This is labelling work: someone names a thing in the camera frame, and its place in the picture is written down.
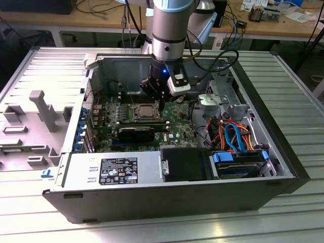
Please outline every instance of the black computer case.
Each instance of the black computer case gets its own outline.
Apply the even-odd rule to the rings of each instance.
[[[70,14],[77,0],[1,0],[0,11]]]

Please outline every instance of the side panel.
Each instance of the side panel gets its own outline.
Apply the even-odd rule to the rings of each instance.
[[[139,189],[43,192],[71,223],[257,210],[295,179]]]

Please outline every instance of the connector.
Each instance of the connector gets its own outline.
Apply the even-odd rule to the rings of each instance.
[[[121,18],[121,27],[122,27],[123,29],[125,29],[125,28],[126,28],[126,24],[127,24],[127,19],[126,19],[126,16],[124,15],[124,16],[122,16],[122,18]]]

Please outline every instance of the computer case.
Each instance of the computer case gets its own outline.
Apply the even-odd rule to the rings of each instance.
[[[1,0],[0,11],[70,14],[77,0]]]
[[[223,17],[225,14],[225,9],[227,5],[227,0],[215,0],[213,1],[215,5],[215,12],[217,13],[216,20],[214,22],[214,28],[220,28],[223,22]]]

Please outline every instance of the blue latch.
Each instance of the blue latch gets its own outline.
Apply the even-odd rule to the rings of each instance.
[[[234,161],[233,156],[229,152],[218,152],[218,157],[221,162],[232,162]]]
[[[213,160],[214,160],[215,163],[219,162],[219,158],[218,158],[217,153],[214,153]]]
[[[229,152],[217,152],[213,155],[213,160],[215,163],[217,162],[233,162],[233,156]]]
[[[81,114],[82,115],[87,115],[88,114],[88,110],[87,109],[85,109],[85,108],[81,108]]]
[[[83,133],[83,129],[81,129],[81,128],[76,128],[76,132],[77,132],[77,134],[82,134],[82,133]]]
[[[84,121],[79,120],[77,125],[83,128],[86,125],[86,123]]]
[[[52,178],[54,176],[51,175],[51,170],[43,170],[40,177],[42,177],[42,178]]]
[[[81,136],[78,136],[78,135],[76,135],[76,136],[74,137],[74,140],[76,140],[76,141],[81,141],[81,140],[82,140],[82,137],[81,137]]]
[[[72,148],[80,150],[80,145],[78,143],[73,143]]]
[[[269,155],[268,155],[268,153],[267,153],[267,151],[262,151],[262,156],[263,156],[263,158],[264,158],[264,160],[265,161],[268,161],[269,160]]]

